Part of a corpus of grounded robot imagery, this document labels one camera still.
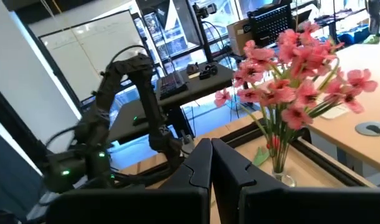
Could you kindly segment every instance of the green led light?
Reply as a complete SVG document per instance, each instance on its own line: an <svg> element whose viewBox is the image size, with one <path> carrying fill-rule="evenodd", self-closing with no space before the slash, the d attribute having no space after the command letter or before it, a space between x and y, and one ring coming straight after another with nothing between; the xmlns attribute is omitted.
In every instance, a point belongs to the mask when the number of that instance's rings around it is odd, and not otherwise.
<svg viewBox="0 0 380 224"><path fill-rule="evenodd" d="M69 170L65 170L65 171L61 172L61 175L69 175L69 174L70 174Z"/></svg>

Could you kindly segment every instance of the person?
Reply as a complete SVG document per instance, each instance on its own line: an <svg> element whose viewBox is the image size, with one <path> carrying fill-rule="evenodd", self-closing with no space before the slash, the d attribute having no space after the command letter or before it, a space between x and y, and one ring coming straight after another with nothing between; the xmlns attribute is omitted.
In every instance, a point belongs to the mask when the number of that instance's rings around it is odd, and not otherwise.
<svg viewBox="0 0 380 224"><path fill-rule="evenodd" d="M378 44L380 41L380 0L366 0L366 9L370 15L370 36L364 44Z"/></svg>

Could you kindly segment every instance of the black keyboard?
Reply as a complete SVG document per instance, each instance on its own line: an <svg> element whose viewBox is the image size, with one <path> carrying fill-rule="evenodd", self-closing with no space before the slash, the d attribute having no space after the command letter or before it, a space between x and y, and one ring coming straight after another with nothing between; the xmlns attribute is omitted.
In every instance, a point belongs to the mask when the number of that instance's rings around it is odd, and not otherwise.
<svg viewBox="0 0 380 224"><path fill-rule="evenodd" d="M159 99L163 100L170 96L186 91L188 89L186 83L176 72L160 79L161 88L159 89Z"/></svg>

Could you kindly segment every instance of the flower bouquet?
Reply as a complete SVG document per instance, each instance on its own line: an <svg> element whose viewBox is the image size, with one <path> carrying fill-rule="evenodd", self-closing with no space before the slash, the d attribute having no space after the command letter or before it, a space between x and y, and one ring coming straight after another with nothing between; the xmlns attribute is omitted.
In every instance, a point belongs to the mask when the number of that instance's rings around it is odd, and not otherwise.
<svg viewBox="0 0 380 224"><path fill-rule="evenodd" d="M351 111L362 113L357 96L372 92L377 82L369 80L371 72L351 70L344 77L340 60L332 40L320 42L311 36L318 30L316 24L307 24L303 33L289 29L278 37L278 53L272 49L258 49L250 40L244 47L246 60L234 73L234 86L250 83L252 88L237 89L241 102L259 103L264 125L249 112L267 140L267 149L273 162L273 174L282 180L289 142L297 130L313 123L316 118L335 106L345 104ZM273 78L263 85L264 74ZM227 90L216 93L215 104L222 106L231 100Z"/></svg>

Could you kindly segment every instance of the whiteboard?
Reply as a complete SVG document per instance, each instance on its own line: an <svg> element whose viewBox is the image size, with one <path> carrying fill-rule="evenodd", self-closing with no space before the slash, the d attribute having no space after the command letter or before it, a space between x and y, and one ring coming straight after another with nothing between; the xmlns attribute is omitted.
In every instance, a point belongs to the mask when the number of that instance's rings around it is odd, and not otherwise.
<svg viewBox="0 0 380 224"><path fill-rule="evenodd" d="M74 26L72 30L57 31L39 38L81 101L90 97L93 90L98 89L101 81L98 73L105 70L118 51L131 45L143 45L129 11L119 12ZM133 48L122 53L115 60L128 59L137 55L138 52L146 54L141 48Z"/></svg>

